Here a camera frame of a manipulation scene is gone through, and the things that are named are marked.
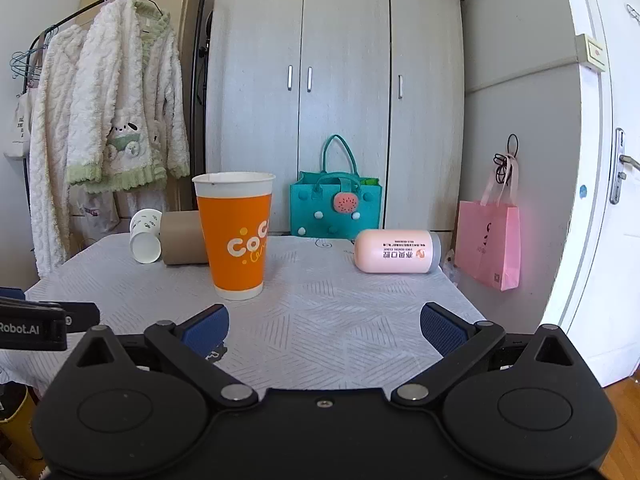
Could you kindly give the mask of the grey wooden wardrobe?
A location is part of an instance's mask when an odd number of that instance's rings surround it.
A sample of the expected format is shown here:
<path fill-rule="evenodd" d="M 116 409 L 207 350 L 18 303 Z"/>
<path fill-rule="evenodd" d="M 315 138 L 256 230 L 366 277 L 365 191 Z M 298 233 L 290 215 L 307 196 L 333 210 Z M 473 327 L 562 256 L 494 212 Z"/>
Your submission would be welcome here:
<path fill-rule="evenodd" d="M 206 168 L 270 172 L 292 232 L 304 171 L 378 179 L 380 226 L 451 233 L 464 104 L 463 0 L 215 0 Z"/>

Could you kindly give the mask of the brown cardboard tube can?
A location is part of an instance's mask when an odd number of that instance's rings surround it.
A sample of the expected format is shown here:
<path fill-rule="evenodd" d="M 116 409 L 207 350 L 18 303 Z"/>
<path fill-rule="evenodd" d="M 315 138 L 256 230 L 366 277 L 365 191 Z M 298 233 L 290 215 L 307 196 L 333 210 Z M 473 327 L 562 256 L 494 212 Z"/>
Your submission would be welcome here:
<path fill-rule="evenodd" d="M 168 211 L 160 219 L 160 248 L 168 266 L 207 264 L 207 254 L 197 210 Z"/>

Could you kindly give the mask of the white fluffy plain robe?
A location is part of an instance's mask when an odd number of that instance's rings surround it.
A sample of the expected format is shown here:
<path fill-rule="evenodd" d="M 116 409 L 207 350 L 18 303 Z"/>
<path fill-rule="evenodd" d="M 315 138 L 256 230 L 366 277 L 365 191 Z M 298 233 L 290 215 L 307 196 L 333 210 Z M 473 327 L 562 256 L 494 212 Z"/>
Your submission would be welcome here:
<path fill-rule="evenodd" d="M 58 32 L 47 48 L 32 109 L 29 200 L 37 272 L 45 278 L 70 258 L 67 138 L 75 76 L 87 32 Z"/>

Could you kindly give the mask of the orange paper cup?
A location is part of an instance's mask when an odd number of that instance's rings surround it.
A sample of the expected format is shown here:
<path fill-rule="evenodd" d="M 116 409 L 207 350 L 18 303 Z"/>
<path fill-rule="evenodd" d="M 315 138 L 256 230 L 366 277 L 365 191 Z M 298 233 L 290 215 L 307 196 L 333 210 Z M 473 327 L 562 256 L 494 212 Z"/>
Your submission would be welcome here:
<path fill-rule="evenodd" d="M 209 270 L 219 297 L 262 292 L 274 175 L 231 171 L 192 179 Z"/>

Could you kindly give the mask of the white patterned tablecloth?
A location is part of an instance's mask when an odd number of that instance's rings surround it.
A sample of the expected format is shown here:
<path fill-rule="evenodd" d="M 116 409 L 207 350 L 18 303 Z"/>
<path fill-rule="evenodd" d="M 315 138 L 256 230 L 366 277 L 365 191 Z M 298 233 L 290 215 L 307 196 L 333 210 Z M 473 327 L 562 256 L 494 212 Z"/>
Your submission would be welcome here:
<path fill-rule="evenodd" d="M 183 322 L 218 302 L 206 266 L 137 263 L 122 234 L 80 252 L 26 295 L 92 302 L 118 334 L 141 333 L 159 320 Z M 219 365 L 258 392 L 392 390 L 438 361 L 420 329 L 427 302 L 471 323 L 480 319 L 442 272 L 365 274 L 349 242 L 276 236 L 267 244 L 262 292 L 228 303 Z"/>

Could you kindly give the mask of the pink paper gift bag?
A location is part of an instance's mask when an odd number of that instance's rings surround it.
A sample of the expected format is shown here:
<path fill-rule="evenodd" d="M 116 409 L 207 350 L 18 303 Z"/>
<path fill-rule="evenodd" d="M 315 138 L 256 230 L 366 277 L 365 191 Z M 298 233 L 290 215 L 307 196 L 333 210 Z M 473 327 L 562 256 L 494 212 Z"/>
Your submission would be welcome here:
<path fill-rule="evenodd" d="M 518 288 L 521 277 L 521 218 L 518 161 L 509 184 L 492 174 L 480 200 L 459 204 L 454 264 L 485 286 L 505 292 Z"/>

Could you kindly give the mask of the pink plastic bottle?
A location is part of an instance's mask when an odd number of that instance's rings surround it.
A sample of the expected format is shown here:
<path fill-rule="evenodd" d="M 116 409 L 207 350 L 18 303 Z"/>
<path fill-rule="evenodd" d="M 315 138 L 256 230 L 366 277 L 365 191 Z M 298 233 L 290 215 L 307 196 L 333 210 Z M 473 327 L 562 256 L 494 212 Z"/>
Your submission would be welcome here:
<path fill-rule="evenodd" d="M 363 230 L 355 240 L 356 267 L 369 274 L 427 274 L 442 258 L 436 233 L 420 230 Z"/>

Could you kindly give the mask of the teal felt handbag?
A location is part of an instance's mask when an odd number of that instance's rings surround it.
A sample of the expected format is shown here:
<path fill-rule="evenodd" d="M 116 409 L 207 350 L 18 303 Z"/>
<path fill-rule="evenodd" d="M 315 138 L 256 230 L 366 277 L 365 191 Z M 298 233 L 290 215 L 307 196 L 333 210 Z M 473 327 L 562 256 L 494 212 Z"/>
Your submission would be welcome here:
<path fill-rule="evenodd" d="M 338 141 L 349 159 L 348 171 L 328 171 L 330 144 Z M 339 134 L 326 139 L 319 172 L 302 171 L 290 185 L 290 230 L 292 235 L 354 240 L 381 222 L 383 188 L 378 178 L 361 177 L 356 158 Z"/>

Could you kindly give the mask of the black clothes rack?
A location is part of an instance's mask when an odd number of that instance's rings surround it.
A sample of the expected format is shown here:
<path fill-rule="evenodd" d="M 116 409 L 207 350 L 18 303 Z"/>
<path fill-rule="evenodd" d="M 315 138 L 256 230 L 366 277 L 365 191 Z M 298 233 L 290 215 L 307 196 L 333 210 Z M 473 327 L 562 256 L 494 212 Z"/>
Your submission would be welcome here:
<path fill-rule="evenodd" d="M 80 0 L 80 7 L 38 32 L 47 36 L 67 24 L 80 26 L 90 22 L 99 8 L 110 0 Z M 186 134 L 190 148 L 190 175 L 205 169 L 205 72 L 206 72 L 206 20 L 213 11 L 214 0 L 153 0 L 160 10 L 170 14 L 177 34 L 182 68 L 183 109 Z"/>

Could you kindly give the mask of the white green-print paper cup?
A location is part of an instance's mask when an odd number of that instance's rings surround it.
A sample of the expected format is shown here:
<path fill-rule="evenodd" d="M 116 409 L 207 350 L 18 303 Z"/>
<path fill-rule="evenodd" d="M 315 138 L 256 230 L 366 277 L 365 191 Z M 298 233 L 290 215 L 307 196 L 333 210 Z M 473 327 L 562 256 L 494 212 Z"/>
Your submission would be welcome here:
<path fill-rule="evenodd" d="M 162 212 L 153 208 L 137 211 L 130 220 L 129 249 L 138 263 L 154 263 L 162 254 L 160 220 Z"/>

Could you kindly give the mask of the white fluffy green-trim robe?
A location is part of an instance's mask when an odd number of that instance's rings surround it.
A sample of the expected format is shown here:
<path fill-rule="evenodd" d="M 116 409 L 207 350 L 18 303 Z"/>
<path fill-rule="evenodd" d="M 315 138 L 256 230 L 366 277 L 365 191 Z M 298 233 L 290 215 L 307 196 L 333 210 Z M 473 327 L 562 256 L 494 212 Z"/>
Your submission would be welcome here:
<path fill-rule="evenodd" d="M 124 192 L 189 174 L 170 16 L 146 0 L 113 0 L 93 19 L 78 58 L 67 181 L 89 193 Z"/>

